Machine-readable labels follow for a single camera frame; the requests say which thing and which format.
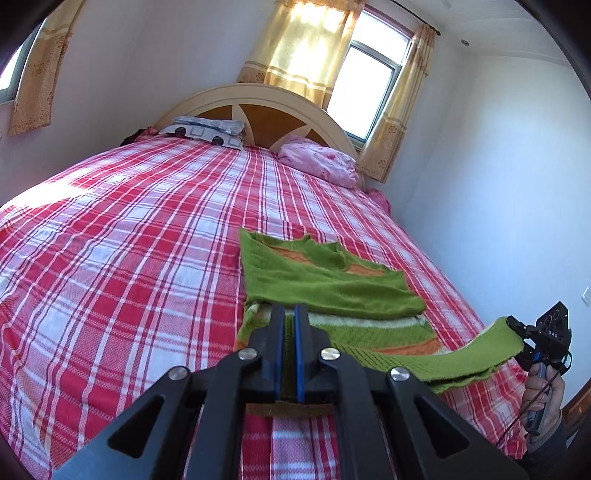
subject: window pane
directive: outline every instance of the window pane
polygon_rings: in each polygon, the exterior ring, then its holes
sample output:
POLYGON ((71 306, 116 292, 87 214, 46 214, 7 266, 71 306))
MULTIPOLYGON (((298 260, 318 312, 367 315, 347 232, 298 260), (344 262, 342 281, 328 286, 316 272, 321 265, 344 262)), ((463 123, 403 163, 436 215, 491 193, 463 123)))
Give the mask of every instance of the window pane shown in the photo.
POLYGON ((390 67, 350 48, 336 79, 329 115, 346 132, 367 138, 391 75, 390 67))
POLYGON ((0 75, 0 90, 8 88, 8 86, 10 85, 10 80, 12 79, 14 68, 17 66, 18 55, 21 52, 21 48, 22 45, 18 47, 18 50, 14 53, 14 55, 8 62, 8 65, 6 65, 6 68, 2 72, 2 75, 0 75))
POLYGON ((365 43, 399 65, 408 45, 407 37, 367 12, 362 12, 357 20, 353 40, 365 43))

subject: screw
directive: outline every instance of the screw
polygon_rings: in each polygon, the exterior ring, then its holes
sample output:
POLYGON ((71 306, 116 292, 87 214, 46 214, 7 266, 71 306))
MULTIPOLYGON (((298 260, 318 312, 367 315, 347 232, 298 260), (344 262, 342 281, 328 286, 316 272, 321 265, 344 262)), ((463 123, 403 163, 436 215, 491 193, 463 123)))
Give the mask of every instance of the screw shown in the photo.
POLYGON ((182 380, 189 374, 185 367, 173 367, 168 370, 168 377, 170 380, 182 380))
POLYGON ((410 372, 404 367, 394 367, 390 370, 390 377, 395 382, 406 382, 410 378, 410 372))
POLYGON ((243 348, 238 352, 238 358, 240 360, 252 360, 253 358, 256 358, 257 355, 258 352, 254 348, 250 347, 243 348))
POLYGON ((337 358, 340 357, 340 352, 336 348, 330 346, 328 348, 323 348, 320 352, 320 356, 323 360, 337 360, 337 358))

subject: triangular cutout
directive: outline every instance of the triangular cutout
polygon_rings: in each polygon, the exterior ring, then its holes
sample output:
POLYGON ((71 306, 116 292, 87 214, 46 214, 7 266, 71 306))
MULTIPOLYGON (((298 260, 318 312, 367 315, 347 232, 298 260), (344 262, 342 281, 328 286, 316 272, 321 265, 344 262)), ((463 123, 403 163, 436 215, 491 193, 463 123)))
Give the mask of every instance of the triangular cutout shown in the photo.
POLYGON ((414 400, 423 425, 439 458, 448 458, 469 447, 470 441, 423 397, 414 400))
POLYGON ((141 457, 163 404, 164 398, 159 395, 150 400, 111 435, 109 447, 133 458, 141 457))

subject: hand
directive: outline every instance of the hand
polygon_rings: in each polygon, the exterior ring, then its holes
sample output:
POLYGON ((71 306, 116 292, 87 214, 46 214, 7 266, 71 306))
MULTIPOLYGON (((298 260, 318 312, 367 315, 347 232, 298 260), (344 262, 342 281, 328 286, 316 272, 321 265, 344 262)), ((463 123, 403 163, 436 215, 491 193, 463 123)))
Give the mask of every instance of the hand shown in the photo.
MULTIPOLYGON (((527 380, 525 381, 525 392, 523 393, 521 408, 519 410, 520 412, 524 413, 524 415, 522 415, 520 418, 521 423, 524 426, 527 425, 527 412, 542 410, 548 401, 548 395, 546 393, 542 393, 530 406, 528 406, 528 404, 544 388, 546 383, 552 380, 552 378, 556 375, 556 370, 552 368, 551 365, 546 368, 545 379, 537 376, 539 371, 540 364, 535 364, 533 367, 531 367, 530 373, 528 374, 527 380)), ((546 417, 544 418, 544 423, 541 426, 540 435, 543 435, 545 432, 550 430, 560 418, 560 405, 562 404, 562 398, 564 397, 565 387, 564 380, 562 380, 560 374, 556 376, 551 385, 553 389, 552 398, 550 399, 550 404, 547 406, 546 417)))

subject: plaid bedspread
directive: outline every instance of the plaid bedspread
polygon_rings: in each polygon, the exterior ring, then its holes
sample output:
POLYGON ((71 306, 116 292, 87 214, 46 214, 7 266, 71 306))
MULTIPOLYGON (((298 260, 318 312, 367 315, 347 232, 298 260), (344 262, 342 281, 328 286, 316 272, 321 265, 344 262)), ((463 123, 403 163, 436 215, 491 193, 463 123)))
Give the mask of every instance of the plaid bedspread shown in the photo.
MULTIPOLYGON (((244 153, 157 137, 92 157, 0 209, 0 428, 40 479, 174 365, 232 350, 245 298, 238 227, 341 242, 406 272, 443 343, 483 324, 363 193, 244 153)), ((491 442, 518 411, 507 363, 444 400, 491 442)), ((524 453, 519 427, 504 450, 524 453)), ((244 479, 336 479, 332 418, 245 420, 244 479)))

